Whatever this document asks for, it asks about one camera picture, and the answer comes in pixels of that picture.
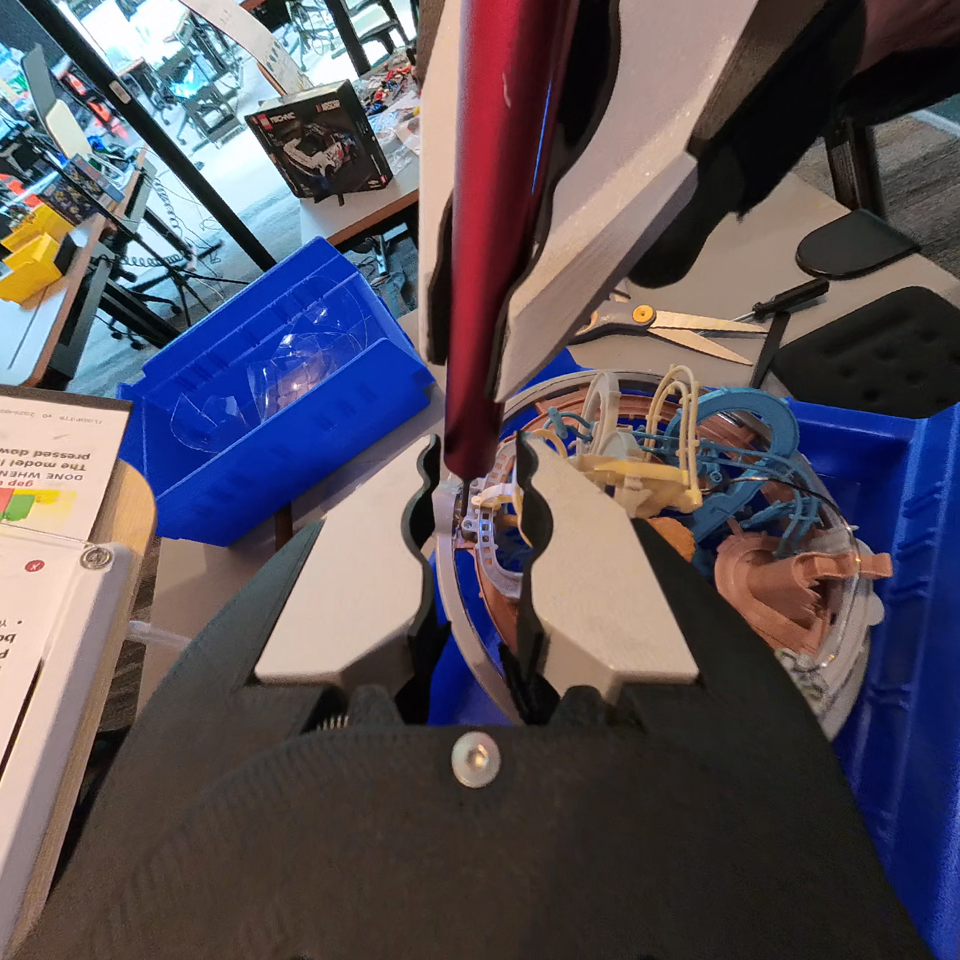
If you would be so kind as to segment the white instruction board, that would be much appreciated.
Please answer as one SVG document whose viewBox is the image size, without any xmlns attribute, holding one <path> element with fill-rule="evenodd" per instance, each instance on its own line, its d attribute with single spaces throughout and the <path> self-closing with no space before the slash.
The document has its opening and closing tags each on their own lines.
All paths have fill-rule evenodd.
<svg viewBox="0 0 960 960">
<path fill-rule="evenodd" d="M 146 480 L 126 462 L 117 462 L 91 535 L 96 544 L 114 543 L 126 547 L 130 560 L 119 600 L 109 618 L 109 631 L 102 650 L 91 661 L 93 673 L 80 685 L 82 710 L 68 729 L 69 750 L 62 769 L 54 774 L 53 805 L 40 819 L 43 830 L 30 850 L 29 871 L 19 889 L 2 891 L 2 906 L 13 909 L 2 937 L 2 958 L 12 957 L 35 926 L 53 887 L 113 683 L 114 669 L 126 641 L 143 561 L 155 533 L 156 511 Z"/>
</svg>

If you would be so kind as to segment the black perforated pad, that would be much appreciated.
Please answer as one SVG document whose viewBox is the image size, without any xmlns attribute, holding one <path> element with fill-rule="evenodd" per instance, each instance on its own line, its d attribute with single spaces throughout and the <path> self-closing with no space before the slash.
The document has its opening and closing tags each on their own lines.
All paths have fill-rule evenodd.
<svg viewBox="0 0 960 960">
<path fill-rule="evenodd" d="M 959 402 L 959 309 L 910 286 L 782 346 L 771 372 L 798 402 L 927 419 Z"/>
</svg>

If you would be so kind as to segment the red electric screwdriver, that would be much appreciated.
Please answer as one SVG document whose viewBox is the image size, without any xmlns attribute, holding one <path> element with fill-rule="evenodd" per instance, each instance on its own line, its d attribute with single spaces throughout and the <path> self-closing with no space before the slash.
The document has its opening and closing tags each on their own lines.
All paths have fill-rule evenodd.
<svg viewBox="0 0 960 960">
<path fill-rule="evenodd" d="M 462 5 L 443 461 L 464 484 L 498 449 L 498 330 L 532 257 L 579 5 Z"/>
</svg>

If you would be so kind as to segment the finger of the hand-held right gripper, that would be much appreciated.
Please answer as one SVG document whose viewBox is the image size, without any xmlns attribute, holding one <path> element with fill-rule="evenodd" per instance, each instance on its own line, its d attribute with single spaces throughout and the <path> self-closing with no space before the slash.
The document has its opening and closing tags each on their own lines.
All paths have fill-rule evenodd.
<svg viewBox="0 0 960 960">
<path fill-rule="evenodd" d="M 418 347 L 445 366 L 450 353 L 453 189 L 458 146 L 461 1 L 421 2 L 416 72 L 421 82 L 417 220 Z"/>
<path fill-rule="evenodd" d="M 690 200 L 694 125 L 757 2 L 579 2 L 532 256 L 501 314 L 493 398 L 558 353 Z"/>
</svg>

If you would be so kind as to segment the grey background desk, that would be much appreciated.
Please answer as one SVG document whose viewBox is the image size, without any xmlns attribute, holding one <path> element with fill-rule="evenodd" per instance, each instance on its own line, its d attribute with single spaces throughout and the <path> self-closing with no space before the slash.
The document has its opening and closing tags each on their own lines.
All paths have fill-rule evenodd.
<svg viewBox="0 0 960 960">
<path fill-rule="evenodd" d="M 1 303 L 1 384 L 64 390 L 76 376 L 114 256 L 115 225 L 98 213 L 75 227 L 66 274 L 22 305 Z"/>
</svg>

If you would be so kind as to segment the grey orange scissors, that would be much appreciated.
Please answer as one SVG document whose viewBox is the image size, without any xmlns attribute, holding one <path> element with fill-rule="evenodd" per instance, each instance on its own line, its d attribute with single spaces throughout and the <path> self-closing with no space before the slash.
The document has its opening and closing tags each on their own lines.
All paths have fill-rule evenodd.
<svg viewBox="0 0 960 960">
<path fill-rule="evenodd" d="M 571 338 L 570 345 L 580 346 L 614 335 L 646 337 L 695 354 L 751 366 L 754 362 L 731 349 L 727 342 L 765 338 L 767 333 L 764 323 L 657 310 L 615 290 L 607 302 L 590 314 L 588 322 Z"/>
</svg>

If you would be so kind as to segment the printed instruction sheet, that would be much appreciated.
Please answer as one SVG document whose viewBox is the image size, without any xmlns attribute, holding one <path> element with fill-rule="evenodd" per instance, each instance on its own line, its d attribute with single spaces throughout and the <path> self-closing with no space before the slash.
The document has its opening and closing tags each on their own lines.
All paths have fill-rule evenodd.
<svg viewBox="0 0 960 960">
<path fill-rule="evenodd" d="M 4 390 L 1 401 L 2 755 L 40 670 L 68 589 L 83 570 L 129 405 Z"/>
</svg>

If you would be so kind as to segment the small black screwdriver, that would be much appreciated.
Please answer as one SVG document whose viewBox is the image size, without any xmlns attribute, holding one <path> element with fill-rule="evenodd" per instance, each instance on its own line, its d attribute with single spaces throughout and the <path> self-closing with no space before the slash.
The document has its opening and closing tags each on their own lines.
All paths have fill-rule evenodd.
<svg viewBox="0 0 960 960">
<path fill-rule="evenodd" d="M 761 323 L 779 314 L 791 314 L 821 299 L 829 292 L 830 287 L 831 282 L 827 278 L 810 279 L 765 301 L 755 303 L 748 313 L 736 317 L 735 320 L 744 323 Z"/>
</svg>

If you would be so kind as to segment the yellow storage bin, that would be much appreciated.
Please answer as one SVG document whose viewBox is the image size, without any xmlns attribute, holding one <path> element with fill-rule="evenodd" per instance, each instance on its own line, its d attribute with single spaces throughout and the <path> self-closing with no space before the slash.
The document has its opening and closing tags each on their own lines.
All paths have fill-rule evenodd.
<svg viewBox="0 0 960 960">
<path fill-rule="evenodd" d="M 62 226 L 64 223 L 65 221 L 54 209 L 45 203 L 41 203 L 34 208 L 30 208 L 11 227 L 9 232 L 2 237 L 2 246 L 13 253 L 43 235 L 50 235 L 59 240 L 63 235 Z"/>
<path fill-rule="evenodd" d="M 77 246 L 70 233 L 59 238 L 42 233 L 2 260 L 1 300 L 23 305 L 58 282 L 68 271 Z"/>
</svg>

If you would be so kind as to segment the blue storage bin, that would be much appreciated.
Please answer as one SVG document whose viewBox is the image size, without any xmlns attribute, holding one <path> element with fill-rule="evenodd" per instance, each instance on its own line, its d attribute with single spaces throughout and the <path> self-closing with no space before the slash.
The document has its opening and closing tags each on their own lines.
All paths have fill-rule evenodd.
<svg viewBox="0 0 960 960">
<path fill-rule="evenodd" d="M 348 287 L 376 321 L 362 354 L 265 422 L 247 367 L 301 309 Z M 434 382 L 361 270 L 318 237 L 150 357 L 117 388 L 133 405 L 121 458 L 147 480 L 157 534 L 230 546 L 282 506 L 426 409 Z M 180 394 L 234 396 L 250 426 L 219 454 L 182 445 L 170 417 Z"/>
<path fill-rule="evenodd" d="M 691 564 L 635 529 L 699 669 L 588 687 L 499 740 L 518 812 L 478 882 L 506 958 L 958 958 L 958 414 L 786 401 L 858 538 L 884 617 L 837 736 Z M 511 722 L 452 638 L 428 721 Z"/>
</svg>

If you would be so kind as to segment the clear maze ball toy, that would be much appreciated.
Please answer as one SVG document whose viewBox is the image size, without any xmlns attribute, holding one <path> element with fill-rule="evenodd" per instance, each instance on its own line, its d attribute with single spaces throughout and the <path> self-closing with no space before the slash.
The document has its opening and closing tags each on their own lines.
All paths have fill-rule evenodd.
<svg viewBox="0 0 960 960">
<path fill-rule="evenodd" d="M 489 472 L 435 494 L 438 591 L 481 690 L 518 711 L 502 652 L 518 653 L 523 569 L 517 438 L 538 439 L 648 523 L 773 650 L 834 740 L 884 618 L 874 582 L 893 574 L 846 521 L 799 451 L 785 401 L 755 388 L 707 390 L 688 366 L 655 383 L 626 370 L 575 371 L 510 400 Z"/>
</svg>

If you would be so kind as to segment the black metal frame post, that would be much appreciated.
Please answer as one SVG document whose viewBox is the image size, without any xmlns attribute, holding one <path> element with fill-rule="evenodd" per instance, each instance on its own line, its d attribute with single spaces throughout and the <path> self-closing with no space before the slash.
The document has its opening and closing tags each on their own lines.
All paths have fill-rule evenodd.
<svg viewBox="0 0 960 960">
<path fill-rule="evenodd" d="M 90 42 L 82 37 L 56 5 L 49 1 L 22 1 L 20 4 L 67 57 L 90 78 L 93 85 L 116 108 L 128 126 L 131 126 L 150 150 L 166 164 L 243 253 L 262 272 L 275 267 L 276 258 L 190 162 L 170 136 L 163 131 L 150 112 L 126 88 L 111 66 L 103 61 Z"/>
</svg>

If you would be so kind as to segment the black toy car box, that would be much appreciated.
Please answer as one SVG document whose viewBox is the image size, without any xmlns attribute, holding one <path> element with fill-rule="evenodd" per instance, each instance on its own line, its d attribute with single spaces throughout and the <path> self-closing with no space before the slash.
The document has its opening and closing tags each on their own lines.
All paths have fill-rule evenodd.
<svg viewBox="0 0 960 960">
<path fill-rule="evenodd" d="M 394 178 L 347 79 L 263 102 L 245 122 L 300 200 L 378 191 Z"/>
</svg>

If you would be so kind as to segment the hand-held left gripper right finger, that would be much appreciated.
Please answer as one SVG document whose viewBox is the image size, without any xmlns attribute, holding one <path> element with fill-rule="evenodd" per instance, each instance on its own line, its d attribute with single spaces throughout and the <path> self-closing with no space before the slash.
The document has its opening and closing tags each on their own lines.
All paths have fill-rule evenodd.
<svg viewBox="0 0 960 960">
<path fill-rule="evenodd" d="M 531 546 L 504 674 L 519 710 L 575 688 L 608 704 L 632 685 L 691 686 L 699 669 L 623 507 L 542 438 L 516 439 L 520 530 Z"/>
</svg>

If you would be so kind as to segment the black tool bit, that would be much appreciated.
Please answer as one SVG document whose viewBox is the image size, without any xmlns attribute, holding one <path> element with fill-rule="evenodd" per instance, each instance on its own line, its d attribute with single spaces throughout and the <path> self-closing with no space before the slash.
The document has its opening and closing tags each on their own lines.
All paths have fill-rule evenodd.
<svg viewBox="0 0 960 960">
<path fill-rule="evenodd" d="M 760 354 L 752 368 L 749 382 L 750 389 L 762 390 L 763 383 L 770 373 L 773 360 L 781 348 L 790 319 L 791 311 L 788 310 L 778 311 L 771 318 Z"/>
</svg>

